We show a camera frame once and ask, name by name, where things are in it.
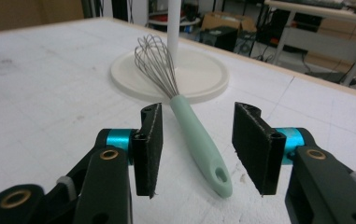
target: brass screw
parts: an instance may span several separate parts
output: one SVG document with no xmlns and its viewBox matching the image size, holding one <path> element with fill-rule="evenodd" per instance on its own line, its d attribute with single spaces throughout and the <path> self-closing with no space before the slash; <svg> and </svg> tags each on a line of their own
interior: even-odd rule
<svg viewBox="0 0 356 224">
<path fill-rule="evenodd" d="M 8 196 L 0 202 L 0 207 L 6 209 L 17 207 L 25 203 L 31 195 L 32 192 L 29 189 L 19 189 L 8 194 Z"/>
<path fill-rule="evenodd" d="M 316 149 L 309 149 L 306 151 L 306 154 L 307 156 L 315 159 L 315 160 L 326 160 L 326 155 L 319 151 L 319 150 L 316 150 Z"/>
<path fill-rule="evenodd" d="M 114 158 L 116 158 L 119 155 L 119 152 L 114 150 L 114 149 L 110 149 L 110 150 L 106 150 L 103 151 L 100 155 L 101 159 L 104 161 L 109 161 L 109 160 L 113 160 Z"/>
</svg>

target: keyboard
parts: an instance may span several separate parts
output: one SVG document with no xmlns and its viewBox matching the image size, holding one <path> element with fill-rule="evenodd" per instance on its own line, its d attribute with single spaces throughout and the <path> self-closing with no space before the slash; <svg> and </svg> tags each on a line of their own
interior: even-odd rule
<svg viewBox="0 0 356 224">
<path fill-rule="evenodd" d="M 335 1 L 322 1 L 322 0 L 274 0 L 279 2 L 295 3 L 300 5 L 307 5 L 312 7 L 327 7 L 334 9 L 343 8 L 344 4 L 342 2 Z"/>
</svg>

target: floor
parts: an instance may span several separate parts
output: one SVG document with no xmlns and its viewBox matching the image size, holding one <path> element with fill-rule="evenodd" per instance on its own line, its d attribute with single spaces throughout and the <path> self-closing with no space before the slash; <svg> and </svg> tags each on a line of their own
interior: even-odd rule
<svg viewBox="0 0 356 224">
<path fill-rule="evenodd" d="M 243 0 L 225 0 L 224 11 L 231 12 L 237 15 L 243 14 L 244 1 Z M 247 4 L 247 9 L 245 11 L 245 16 L 251 17 L 255 22 L 257 22 L 259 17 L 261 6 L 254 3 Z M 252 58 L 263 58 L 264 61 L 270 63 L 270 60 L 277 51 L 276 48 L 267 47 L 262 43 L 256 42 L 253 46 L 252 53 L 250 57 Z M 305 73 L 308 70 L 312 72 L 331 72 L 330 69 L 325 69 L 313 64 L 305 64 L 303 61 L 303 53 L 290 53 L 287 51 L 282 51 L 278 66 L 285 67 L 296 72 Z"/>
</svg>

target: whisk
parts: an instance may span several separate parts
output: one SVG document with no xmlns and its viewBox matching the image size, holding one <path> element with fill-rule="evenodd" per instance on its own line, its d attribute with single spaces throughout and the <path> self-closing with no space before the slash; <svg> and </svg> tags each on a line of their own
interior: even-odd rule
<svg viewBox="0 0 356 224">
<path fill-rule="evenodd" d="M 233 193 L 231 178 L 220 152 L 201 121 L 178 91 L 175 67 L 165 43 L 159 36 L 147 35 L 138 39 L 135 64 L 170 101 L 171 108 L 184 133 L 189 150 L 210 186 L 222 197 Z"/>
</svg>

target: hole in handle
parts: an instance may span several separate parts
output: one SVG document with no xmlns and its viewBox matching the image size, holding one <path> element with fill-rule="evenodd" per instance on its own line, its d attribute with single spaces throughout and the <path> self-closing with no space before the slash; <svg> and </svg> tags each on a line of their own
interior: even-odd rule
<svg viewBox="0 0 356 224">
<path fill-rule="evenodd" d="M 227 175 L 224 173 L 223 169 L 218 167 L 215 171 L 216 177 L 223 183 L 227 182 Z"/>
</svg>

